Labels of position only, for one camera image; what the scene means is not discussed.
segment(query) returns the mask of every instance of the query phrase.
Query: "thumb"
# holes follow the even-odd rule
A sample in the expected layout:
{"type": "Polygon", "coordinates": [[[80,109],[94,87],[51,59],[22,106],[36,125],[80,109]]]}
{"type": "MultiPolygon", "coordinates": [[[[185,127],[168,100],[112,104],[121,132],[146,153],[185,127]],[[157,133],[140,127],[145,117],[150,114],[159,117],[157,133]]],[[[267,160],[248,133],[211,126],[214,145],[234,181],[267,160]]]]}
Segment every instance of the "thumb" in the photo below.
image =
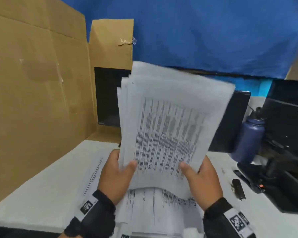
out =
{"type": "Polygon", "coordinates": [[[197,176],[197,173],[191,168],[190,165],[181,162],[179,164],[179,167],[184,176],[187,178],[188,182],[191,182],[194,179],[194,177],[197,176]]]}
{"type": "Polygon", "coordinates": [[[131,181],[131,178],[135,173],[136,168],[137,168],[137,161],[132,160],[129,162],[129,164],[126,166],[125,170],[123,171],[123,176],[128,180],[128,182],[131,181]]]}

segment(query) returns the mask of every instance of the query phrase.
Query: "hand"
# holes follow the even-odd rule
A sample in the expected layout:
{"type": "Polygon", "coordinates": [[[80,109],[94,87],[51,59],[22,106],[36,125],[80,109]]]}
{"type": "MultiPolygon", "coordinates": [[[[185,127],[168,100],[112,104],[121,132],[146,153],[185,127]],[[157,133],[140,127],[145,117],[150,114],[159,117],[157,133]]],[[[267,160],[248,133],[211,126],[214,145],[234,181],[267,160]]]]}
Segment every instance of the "hand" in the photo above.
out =
{"type": "Polygon", "coordinates": [[[100,174],[97,189],[117,205],[128,190],[131,178],[135,173],[137,161],[131,161],[124,170],[118,168],[119,149],[114,149],[100,174]]]}
{"type": "Polygon", "coordinates": [[[195,201],[204,211],[223,197],[219,177],[207,156],[205,156],[198,173],[184,162],[181,162],[179,167],[189,182],[190,191],[195,201]]]}

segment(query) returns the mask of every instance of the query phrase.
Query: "blue bottle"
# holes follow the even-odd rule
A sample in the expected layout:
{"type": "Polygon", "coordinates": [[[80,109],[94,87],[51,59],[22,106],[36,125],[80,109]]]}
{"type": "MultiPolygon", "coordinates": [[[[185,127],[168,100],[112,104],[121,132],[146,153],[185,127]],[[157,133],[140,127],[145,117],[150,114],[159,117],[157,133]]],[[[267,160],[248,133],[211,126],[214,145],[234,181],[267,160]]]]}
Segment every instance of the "blue bottle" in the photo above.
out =
{"type": "Polygon", "coordinates": [[[246,121],[242,123],[240,133],[231,157],[236,162],[251,163],[258,149],[265,132],[265,119],[261,115],[261,108],[257,107],[252,111],[246,121]]]}

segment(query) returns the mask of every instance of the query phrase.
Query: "person's right hand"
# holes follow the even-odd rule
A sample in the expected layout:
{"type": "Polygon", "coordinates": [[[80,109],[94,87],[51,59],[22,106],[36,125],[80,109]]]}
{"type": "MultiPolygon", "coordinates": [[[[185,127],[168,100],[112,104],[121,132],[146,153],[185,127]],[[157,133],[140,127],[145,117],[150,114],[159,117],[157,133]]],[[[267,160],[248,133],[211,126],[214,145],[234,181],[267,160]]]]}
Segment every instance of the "person's right hand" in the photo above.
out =
{"type": "Polygon", "coordinates": [[[204,211],[223,197],[219,177],[207,156],[205,156],[198,173],[184,162],[181,162],[179,167],[189,182],[190,191],[195,201],[204,211]]]}

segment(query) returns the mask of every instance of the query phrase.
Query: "blue fabric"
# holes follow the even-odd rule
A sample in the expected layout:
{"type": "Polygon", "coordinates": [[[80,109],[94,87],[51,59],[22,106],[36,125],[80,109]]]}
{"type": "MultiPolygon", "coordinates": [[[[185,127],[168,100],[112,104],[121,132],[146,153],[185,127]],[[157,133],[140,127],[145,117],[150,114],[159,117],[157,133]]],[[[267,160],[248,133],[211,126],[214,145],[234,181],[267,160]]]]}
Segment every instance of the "blue fabric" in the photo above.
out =
{"type": "Polygon", "coordinates": [[[298,0],[63,1],[88,34],[93,19],[133,18],[134,60],[285,78],[298,54],[298,0]]]}

